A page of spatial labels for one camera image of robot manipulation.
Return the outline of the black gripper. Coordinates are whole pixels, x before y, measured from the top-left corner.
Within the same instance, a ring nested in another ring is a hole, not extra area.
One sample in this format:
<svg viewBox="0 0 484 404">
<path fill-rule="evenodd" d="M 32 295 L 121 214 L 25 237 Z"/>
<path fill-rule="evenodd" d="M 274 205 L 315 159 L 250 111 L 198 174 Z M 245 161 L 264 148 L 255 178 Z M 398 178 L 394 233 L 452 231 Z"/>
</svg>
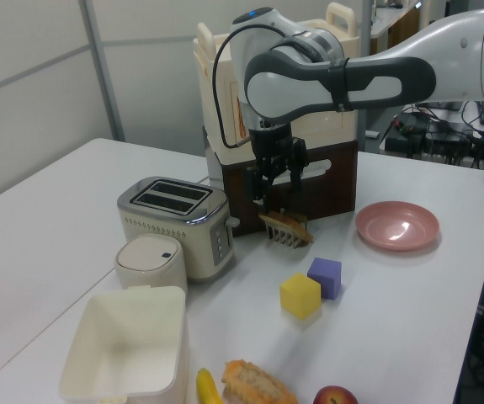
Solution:
<svg viewBox="0 0 484 404">
<path fill-rule="evenodd" d="M 308 166 L 306 143 L 294 138 L 290 125 L 276 125 L 249 131 L 257 166 L 247 167 L 243 173 L 244 192 L 259 207 L 269 206 L 269 183 L 262 173 L 290 171 L 293 192 L 301 191 L 301 174 Z"/>
</svg>

